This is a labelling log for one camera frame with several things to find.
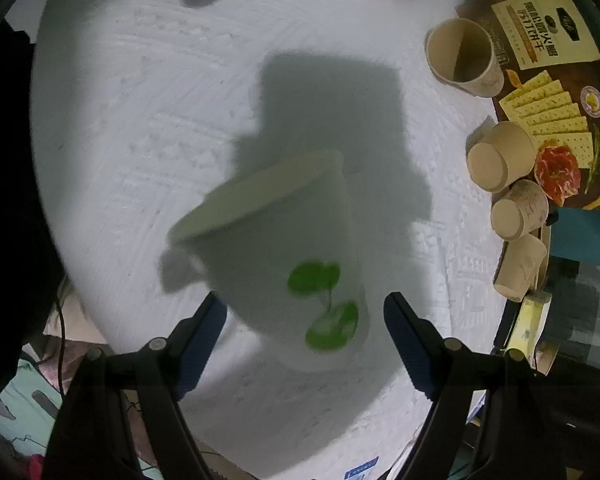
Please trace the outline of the brown cracker box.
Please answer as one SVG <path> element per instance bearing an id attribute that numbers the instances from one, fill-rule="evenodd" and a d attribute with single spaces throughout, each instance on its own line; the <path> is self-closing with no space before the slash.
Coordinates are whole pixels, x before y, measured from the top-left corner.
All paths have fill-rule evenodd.
<path id="1" fill-rule="evenodd" d="M 468 0 L 494 42 L 498 118 L 535 147 L 529 177 L 558 207 L 600 209 L 600 50 L 574 0 Z"/>

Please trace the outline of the brown paper cup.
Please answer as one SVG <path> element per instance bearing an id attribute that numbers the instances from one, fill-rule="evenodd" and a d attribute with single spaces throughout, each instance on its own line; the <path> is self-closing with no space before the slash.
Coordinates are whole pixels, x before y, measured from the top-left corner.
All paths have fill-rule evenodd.
<path id="1" fill-rule="evenodd" d="M 467 154 L 471 181 L 498 193 L 533 169 L 536 147 L 532 136 L 514 122 L 498 122 Z"/>
<path id="2" fill-rule="evenodd" d="M 550 204 L 534 181 L 521 179 L 491 209 L 493 231 L 506 242 L 539 229 L 547 220 Z"/>
<path id="3" fill-rule="evenodd" d="M 434 76 L 473 96 L 494 98 L 504 74 L 488 32 L 467 18 L 450 18 L 431 29 L 425 54 Z"/>
<path id="4" fill-rule="evenodd" d="M 544 245 L 533 234 L 506 243 L 494 289 L 510 301 L 521 302 L 538 275 L 544 256 Z"/>

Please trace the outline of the blue white card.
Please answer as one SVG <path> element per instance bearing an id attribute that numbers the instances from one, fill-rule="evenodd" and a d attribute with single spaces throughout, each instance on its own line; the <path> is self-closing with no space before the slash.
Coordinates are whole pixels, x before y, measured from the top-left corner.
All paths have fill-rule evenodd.
<path id="1" fill-rule="evenodd" d="M 377 465 L 378 460 L 379 457 L 376 456 L 372 460 L 348 470 L 344 474 L 343 480 L 365 480 Z"/>

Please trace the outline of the yellow tissue box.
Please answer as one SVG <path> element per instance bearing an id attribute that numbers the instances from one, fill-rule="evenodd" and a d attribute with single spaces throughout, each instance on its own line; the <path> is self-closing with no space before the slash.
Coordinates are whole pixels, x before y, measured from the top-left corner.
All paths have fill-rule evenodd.
<path id="1" fill-rule="evenodd" d="M 532 360 L 548 317 L 552 295 L 549 292 L 536 292 L 522 300 L 512 333 L 505 349 L 517 349 L 528 361 Z"/>

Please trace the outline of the white paper cup green print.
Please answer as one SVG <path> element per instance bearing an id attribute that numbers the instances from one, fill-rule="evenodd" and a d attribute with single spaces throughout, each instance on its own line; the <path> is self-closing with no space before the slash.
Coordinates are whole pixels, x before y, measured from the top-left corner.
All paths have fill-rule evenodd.
<path id="1" fill-rule="evenodd" d="M 303 153 L 222 185 L 168 241 L 293 370 L 338 370 L 364 344 L 368 310 L 339 152 Z"/>

